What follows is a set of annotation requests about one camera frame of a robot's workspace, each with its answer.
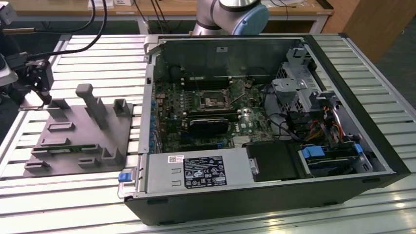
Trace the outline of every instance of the motherboard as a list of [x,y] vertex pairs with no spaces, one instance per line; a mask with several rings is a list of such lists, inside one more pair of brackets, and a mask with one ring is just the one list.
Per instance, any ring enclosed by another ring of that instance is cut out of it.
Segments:
[[163,152],[240,148],[244,143],[272,140],[263,87],[252,78],[157,82],[155,115]]

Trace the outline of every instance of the blue latch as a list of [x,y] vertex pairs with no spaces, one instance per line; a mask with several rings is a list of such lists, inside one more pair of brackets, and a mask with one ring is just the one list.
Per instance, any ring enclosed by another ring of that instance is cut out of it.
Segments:
[[353,146],[355,146],[355,148],[357,150],[359,155],[361,155],[361,153],[364,152],[361,145],[360,144],[355,144]]
[[308,147],[305,147],[301,150],[301,154],[304,155],[304,158],[325,156],[323,147],[320,147],[320,146],[308,146]]
[[119,182],[131,182],[131,172],[121,172],[119,174]]

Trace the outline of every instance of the sticker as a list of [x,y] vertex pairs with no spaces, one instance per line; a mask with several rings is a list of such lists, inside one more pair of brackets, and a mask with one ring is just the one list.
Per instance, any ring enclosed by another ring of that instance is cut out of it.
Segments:
[[217,47],[217,48],[216,48],[216,52],[217,52],[217,53],[228,52],[228,47]]
[[168,163],[183,162],[183,155],[168,156]]
[[133,11],[116,11],[117,15],[133,15],[135,12]]
[[188,189],[227,185],[223,156],[181,158]]

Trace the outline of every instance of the wooden table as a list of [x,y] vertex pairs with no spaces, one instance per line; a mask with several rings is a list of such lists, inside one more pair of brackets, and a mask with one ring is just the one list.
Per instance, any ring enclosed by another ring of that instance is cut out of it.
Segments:
[[[163,9],[167,20],[195,20],[197,0],[163,0],[159,5]],[[8,0],[19,14],[19,21],[87,21],[91,11],[88,0]],[[155,10],[149,0],[137,0],[145,20],[156,20]],[[313,21],[311,33],[320,33],[328,16],[333,10],[324,9],[316,0],[307,0],[304,3],[292,4],[296,8],[276,7],[269,0],[263,4],[271,12],[269,20],[308,20]],[[139,23],[141,34],[147,34],[147,26],[139,11],[133,6],[119,6],[108,10],[108,20],[133,20]]]

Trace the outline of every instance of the gray post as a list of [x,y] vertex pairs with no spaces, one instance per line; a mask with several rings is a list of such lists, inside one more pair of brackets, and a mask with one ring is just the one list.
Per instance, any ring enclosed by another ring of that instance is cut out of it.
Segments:
[[95,98],[92,95],[93,87],[91,84],[79,84],[76,89],[76,95],[84,99],[87,105],[87,112],[89,116],[95,119],[100,129],[108,127],[108,122],[105,119],[107,110],[100,98]]

